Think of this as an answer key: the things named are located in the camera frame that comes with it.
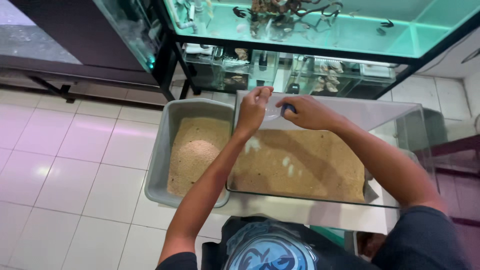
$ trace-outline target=gray plastic tub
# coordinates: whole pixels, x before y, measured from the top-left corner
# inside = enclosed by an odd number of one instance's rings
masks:
[[[234,108],[210,99],[192,98],[171,101],[163,109],[144,191],[149,200],[171,207],[178,207],[183,198],[169,193],[167,182],[173,141],[179,130],[180,121],[185,117],[226,120],[233,128]],[[228,201],[228,196],[229,192],[224,188],[214,207],[224,206]]]

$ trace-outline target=blue handle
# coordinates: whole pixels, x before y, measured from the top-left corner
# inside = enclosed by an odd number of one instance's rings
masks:
[[[292,112],[297,113],[297,110],[295,109],[295,107],[292,104],[285,103],[285,104],[283,104],[282,111],[280,112],[280,115],[282,117],[283,117],[286,109],[290,109]]]

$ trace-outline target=hand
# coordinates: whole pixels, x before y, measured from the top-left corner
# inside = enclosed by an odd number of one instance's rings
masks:
[[[265,116],[265,104],[272,95],[273,86],[258,86],[243,97],[239,120],[234,135],[248,140],[255,134]]]
[[[281,107],[284,103],[292,104],[297,113],[286,109],[283,117],[302,128],[334,131],[347,121],[344,116],[309,95],[286,97],[275,106]]]

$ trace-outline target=plastic scoop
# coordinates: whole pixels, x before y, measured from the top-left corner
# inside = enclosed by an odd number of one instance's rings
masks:
[[[297,110],[292,104],[285,103],[281,108],[275,107],[275,104],[267,103],[265,107],[265,116],[264,121],[271,121],[273,119],[277,119],[280,116],[283,116],[286,109],[292,110],[292,112],[297,113]]]

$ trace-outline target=person's left hand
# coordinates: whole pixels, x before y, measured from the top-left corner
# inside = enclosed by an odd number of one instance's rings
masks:
[[[258,86],[243,97],[234,135],[248,140],[257,131],[264,120],[265,104],[272,91],[273,86]]]

